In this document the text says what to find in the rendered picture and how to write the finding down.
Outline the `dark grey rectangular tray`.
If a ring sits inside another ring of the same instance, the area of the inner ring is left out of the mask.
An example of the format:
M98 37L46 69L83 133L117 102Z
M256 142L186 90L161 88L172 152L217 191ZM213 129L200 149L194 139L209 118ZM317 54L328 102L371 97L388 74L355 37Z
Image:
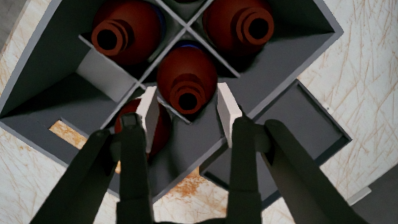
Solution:
M268 119L283 122L319 167L352 141L297 78L254 116L253 121L264 125ZM199 175L228 192L231 156L232 148L226 142L199 166ZM256 162L263 212L282 196L260 152L256 152Z

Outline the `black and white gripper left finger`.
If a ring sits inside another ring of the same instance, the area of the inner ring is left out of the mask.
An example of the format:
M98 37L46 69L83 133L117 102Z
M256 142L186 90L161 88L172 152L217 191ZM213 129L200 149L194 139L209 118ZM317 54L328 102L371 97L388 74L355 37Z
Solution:
M150 153L158 116L157 89L148 87L138 109L120 116L121 132L99 129L90 135L29 224L94 224L118 161L115 224L153 224L145 153Z

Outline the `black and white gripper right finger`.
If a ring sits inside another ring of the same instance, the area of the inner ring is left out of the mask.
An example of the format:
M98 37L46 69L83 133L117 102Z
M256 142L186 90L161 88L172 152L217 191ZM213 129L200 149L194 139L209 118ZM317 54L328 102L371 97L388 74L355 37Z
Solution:
M369 224L283 122L253 123L226 83L218 83L217 110L232 148L225 224L263 224L256 152L261 153L295 224Z

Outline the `dark grey crate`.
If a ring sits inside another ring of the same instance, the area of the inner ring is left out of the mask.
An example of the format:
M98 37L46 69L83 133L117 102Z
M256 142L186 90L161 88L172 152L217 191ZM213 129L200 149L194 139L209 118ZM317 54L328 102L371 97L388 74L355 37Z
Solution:
M207 50L218 83L227 84L251 119L305 71L297 0L267 0L273 35L259 51L244 57L223 53L207 37L202 16L213 0L147 0L162 11L166 35L152 56L135 65L115 63L93 46L93 20L107 1L51 0L0 96L0 127L67 169L80 149L49 130L58 120L86 139L97 129L114 133L115 121L136 88L156 86L158 101L173 115L166 145L147 162L153 205L227 141L217 110L218 84L213 97L193 114L178 112L159 93L157 70L176 42L192 40Z

